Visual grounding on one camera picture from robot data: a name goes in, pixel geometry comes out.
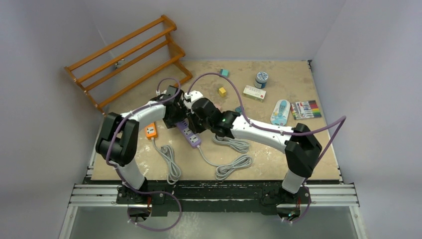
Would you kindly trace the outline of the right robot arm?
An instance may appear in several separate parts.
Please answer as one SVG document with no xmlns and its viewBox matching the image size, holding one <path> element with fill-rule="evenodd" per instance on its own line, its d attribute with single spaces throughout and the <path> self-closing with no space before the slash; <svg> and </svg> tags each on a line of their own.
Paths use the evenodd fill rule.
<svg viewBox="0 0 422 239">
<path fill-rule="evenodd" d="M 221 112 L 209 99 L 185 100 L 190 111 L 189 127 L 195 133 L 209 130 L 219 139 L 245 139 L 272 147 L 286 156 L 288 171 L 282 188 L 295 194 L 311 177 L 322 146 L 302 123 L 295 127 L 276 126 L 246 119 L 234 111 Z"/>
</svg>

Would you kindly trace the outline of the yellow charger plug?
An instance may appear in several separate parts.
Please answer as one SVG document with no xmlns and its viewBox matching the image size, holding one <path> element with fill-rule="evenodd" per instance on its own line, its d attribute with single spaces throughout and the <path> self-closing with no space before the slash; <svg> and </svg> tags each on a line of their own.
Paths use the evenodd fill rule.
<svg viewBox="0 0 422 239">
<path fill-rule="evenodd" d="M 224 97 L 226 97 L 227 91 L 226 91 L 226 89 L 225 89 L 224 87 L 220 87 L 220 88 L 218 88 L 218 94 L 219 94 L 222 98 L 224 98 Z"/>
</svg>

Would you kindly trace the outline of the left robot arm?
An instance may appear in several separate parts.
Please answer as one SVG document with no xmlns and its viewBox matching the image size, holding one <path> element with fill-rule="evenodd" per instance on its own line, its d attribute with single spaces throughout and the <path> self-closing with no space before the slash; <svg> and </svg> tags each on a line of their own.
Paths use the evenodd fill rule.
<svg viewBox="0 0 422 239">
<path fill-rule="evenodd" d="M 95 151 L 113 167 L 123 186 L 147 195 L 147 179 L 140 172 L 135 154 L 139 131 L 162 120 L 166 128 L 174 128 L 186 118 L 183 91 L 169 86 L 166 92 L 152 98 L 145 105 L 124 114 L 109 113 L 102 124 Z"/>
</svg>

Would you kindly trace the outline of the purple power strip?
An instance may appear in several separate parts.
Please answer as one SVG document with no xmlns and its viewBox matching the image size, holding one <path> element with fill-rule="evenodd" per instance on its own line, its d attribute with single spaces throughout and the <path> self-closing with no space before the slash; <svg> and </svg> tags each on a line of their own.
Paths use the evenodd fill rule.
<svg viewBox="0 0 422 239">
<path fill-rule="evenodd" d="M 176 123 L 176 127 L 188 141 L 192 148 L 198 148 L 201 144 L 201 139 L 189 129 L 186 121 Z"/>
</svg>

